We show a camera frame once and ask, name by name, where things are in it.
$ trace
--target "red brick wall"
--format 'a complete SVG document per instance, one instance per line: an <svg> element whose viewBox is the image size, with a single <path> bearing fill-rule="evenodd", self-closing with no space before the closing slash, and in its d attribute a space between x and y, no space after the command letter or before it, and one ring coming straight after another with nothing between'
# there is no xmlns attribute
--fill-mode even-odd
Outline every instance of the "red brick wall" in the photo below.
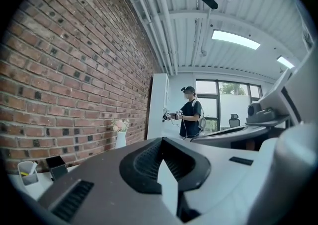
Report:
<svg viewBox="0 0 318 225"><path fill-rule="evenodd" d="M69 165L114 148L113 118L142 141L152 48L129 0L25 0L0 62L0 146L7 170L60 155Z"/></svg>

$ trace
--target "black box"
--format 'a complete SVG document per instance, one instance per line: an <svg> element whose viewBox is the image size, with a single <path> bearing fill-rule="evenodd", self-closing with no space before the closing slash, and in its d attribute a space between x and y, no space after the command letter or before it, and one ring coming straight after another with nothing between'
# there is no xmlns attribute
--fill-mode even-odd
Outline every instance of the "black box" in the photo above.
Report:
<svg viewBox="0 0 318 225"><path fill-rule="evenodd" d="M46 162L49 166L53 181L56 181L57 179L68 173L66 164L60 156L46 158Z"/></svg>

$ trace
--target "flowers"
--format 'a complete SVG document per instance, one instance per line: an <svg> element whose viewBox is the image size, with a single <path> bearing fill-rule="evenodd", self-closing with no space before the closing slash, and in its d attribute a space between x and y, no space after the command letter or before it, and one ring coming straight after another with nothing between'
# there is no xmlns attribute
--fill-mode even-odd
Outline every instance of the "flowers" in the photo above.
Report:
<svg viewBox="0 0 318 225"><path fill-rule="evenodd" d="M113 119L112 126L113 126L113 130L116 132L126 132L129 126L129 120L128 119L124 119L124 120Z"/></svg>

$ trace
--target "pen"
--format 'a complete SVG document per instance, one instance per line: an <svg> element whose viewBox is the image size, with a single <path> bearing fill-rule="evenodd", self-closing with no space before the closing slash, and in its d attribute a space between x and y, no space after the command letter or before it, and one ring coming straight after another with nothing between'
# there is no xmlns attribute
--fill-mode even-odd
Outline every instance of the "pen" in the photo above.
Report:
<svg viewBox="0 0 318 225"><path fill-rule="evenodd" d="M29 175L32 175L32 174L34 173L35 168L36 168L37 165L38 165L38 163L35 161L35 162L33 163L33 165L32 165L32 168L31 168L31 171L30 171Z"/></svg>

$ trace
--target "office chair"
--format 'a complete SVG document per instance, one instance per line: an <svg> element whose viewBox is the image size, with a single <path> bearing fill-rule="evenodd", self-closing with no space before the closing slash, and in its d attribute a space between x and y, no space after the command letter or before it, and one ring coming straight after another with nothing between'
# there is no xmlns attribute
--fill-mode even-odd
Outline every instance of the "office chair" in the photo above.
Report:
<svg viewBox="0 0 318 225"><path fill-rule="evenodd" d="M237 114L231 114L231 119L229 119L230 128L240 126L240 120Z"/></svg>

